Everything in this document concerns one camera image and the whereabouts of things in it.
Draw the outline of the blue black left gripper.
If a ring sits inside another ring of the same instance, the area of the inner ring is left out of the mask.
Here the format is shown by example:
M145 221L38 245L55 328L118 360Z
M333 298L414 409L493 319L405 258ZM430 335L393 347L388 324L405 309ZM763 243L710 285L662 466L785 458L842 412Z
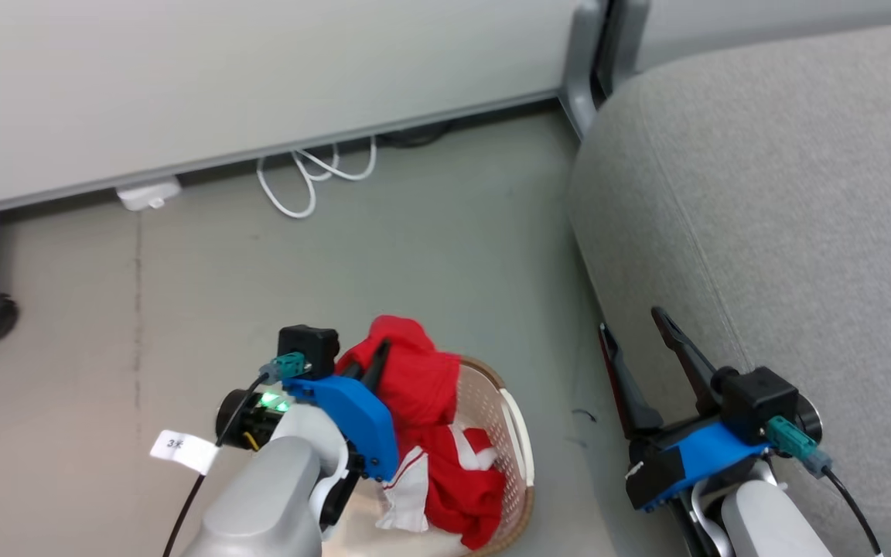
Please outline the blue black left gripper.
M365 373L360 362L350 359L340 376L287 381L288 395L297 401L287 410L295 420L287 431L302 428L300 436L319 455L321 472L309 507L323 531L340 520L359 479L385 482L397 473L399 451L391 412L369 389L381 384L390 351L391 342L382 340Z

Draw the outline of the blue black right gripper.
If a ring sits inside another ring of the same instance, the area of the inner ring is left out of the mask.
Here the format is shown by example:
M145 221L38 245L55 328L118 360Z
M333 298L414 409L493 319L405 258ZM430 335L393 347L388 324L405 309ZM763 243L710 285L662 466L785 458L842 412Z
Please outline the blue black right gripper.
M651 317L666 347L678 357L696 397L699 415L714 415L721 408L720 395L712 388L717 371L662 307L651 307ZM664 427L661 414L651 408L634 380L623 350L604 322L600 343L611 381L616 412L626 440L658 433ZM746 444L721 423L713 423L679 442L639 458L628 472L628 498L634 510L650 512L700 480L763 455L770 442Z

